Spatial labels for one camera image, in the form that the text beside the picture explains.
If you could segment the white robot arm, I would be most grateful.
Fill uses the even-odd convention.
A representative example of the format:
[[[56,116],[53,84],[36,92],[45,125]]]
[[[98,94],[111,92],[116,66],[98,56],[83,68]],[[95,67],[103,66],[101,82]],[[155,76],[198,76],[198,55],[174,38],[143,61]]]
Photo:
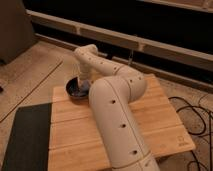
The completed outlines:
[[[137,126],[129,103],[146,91],[144,75],[118,62],[98,56],[94,44],[76,48],[83,78],[93,67],[103,77],[89,89],[89,105],[113,171],[160,171]]]

